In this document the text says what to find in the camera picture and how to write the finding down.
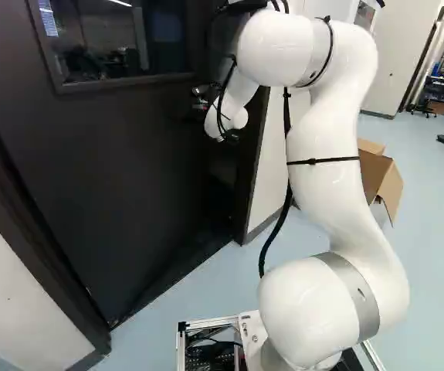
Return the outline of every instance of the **floor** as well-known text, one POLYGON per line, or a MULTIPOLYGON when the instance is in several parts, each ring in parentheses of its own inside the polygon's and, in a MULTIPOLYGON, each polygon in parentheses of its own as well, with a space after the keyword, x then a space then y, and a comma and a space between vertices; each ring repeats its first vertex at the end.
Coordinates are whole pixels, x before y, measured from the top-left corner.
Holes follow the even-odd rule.
MULTIPOLYGON (((358 132, 387 145, 405 183, 395 228, 386 233, 407 270, 412 305, 407 319, 373 345, 389 371, 444 371, 444 145, 435 140, 444 133, 444 117, 361 115, 358 132)), ((246 247, 230 243, 115 330, 113 352, 93 371, 175 371, 177 322, 255 309, 257 257, 267 233, 246 247)), ((326 248, 326 235, 292 209, 266 262, 326 248)))

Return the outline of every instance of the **robotic arm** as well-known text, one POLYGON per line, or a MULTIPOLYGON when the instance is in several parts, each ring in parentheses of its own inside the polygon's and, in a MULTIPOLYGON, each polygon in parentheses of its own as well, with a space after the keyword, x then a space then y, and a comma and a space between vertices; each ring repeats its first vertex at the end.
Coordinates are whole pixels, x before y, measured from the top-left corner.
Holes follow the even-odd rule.
MULTIPOLYGON (((330 251, 281 265, 259 284, 267 342, 291 369, 312 369, 408 308, 407 277, 371 214, 357 160, 358 113, 378 54, 360 27, 263 9, 243 26, 236 59, 221 106, 226 129, 246 124, 259 85, 308 87, 312 104, 287 135, 287 162, 352 160, 288 165, 295 200, 329 233, 330 251)), ((205 131, 222 140, 217 103, 205 131)))

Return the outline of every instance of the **wire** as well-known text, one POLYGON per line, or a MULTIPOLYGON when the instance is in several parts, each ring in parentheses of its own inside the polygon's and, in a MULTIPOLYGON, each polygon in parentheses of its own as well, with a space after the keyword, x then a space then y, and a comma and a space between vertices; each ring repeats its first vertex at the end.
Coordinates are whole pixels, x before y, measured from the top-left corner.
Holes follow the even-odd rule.
POLYGON ((289 14, 290 13, 289 2, 287 0, 282 0, 282 3, 283 3, 283 8, 285 9, 285 13, 289 14))
POLYGON ((280 7, 278 6, 278 2, 276 2, 276 0, 271 0, 271 3, 273 4, 273 7, 275 8, 275 10, 277 12, 280 11, 280 7))
POLYGON ((216 124, 218 126, 219 131, 220 131, 220 135, 225 140, 237 141, 238 137, 236 137, 235 135, 233 135, 231 133, 228 133, 228 131, 225 129, 225 127, 223 126, 223 123, 222 123, 222 103, 223 103, 223 97, 225 96, 225 91, 227 89, 227 86, 229 85, 230 79, 232 78, 234 70, 236 69, 236 66, 237 66, 236 56, 231 56, 231 57, 232 57, 232 65, 230 66, 230 70, 227 73, 227 76, 223 80, 222 89, 221 89, 221 92, 220 92, 220 95, 219 95, 219 101, 218 101, 218 105, 217 105, 217 108, 216 108, 216 124))

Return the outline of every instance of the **white wall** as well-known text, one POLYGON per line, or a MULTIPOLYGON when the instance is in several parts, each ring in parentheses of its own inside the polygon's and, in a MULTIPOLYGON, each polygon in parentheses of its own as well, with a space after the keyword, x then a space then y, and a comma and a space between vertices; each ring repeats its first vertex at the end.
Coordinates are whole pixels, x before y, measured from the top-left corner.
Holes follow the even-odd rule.
POLYGON ((388 0, 373 32, 379 64, 363 109, 395 116, 438 16, 440 0, 388 0))
MULTIPOLYGON (((302 9, 308 17, 324 17, 354 21, 359 0, 290 0, 294 9, 302 9)), ((247 233, 279 210, 285 199, 287 170, 283 134, 283 89, 272 88, 266 113, 263 143, 259 155, 247 233)), ((292 90, 290 113, 299 120, 310 104, 305 90, 292 90)))
POLYGON ((0 356, 24 371, 61 371, 93 350, 0 235, 0 356))

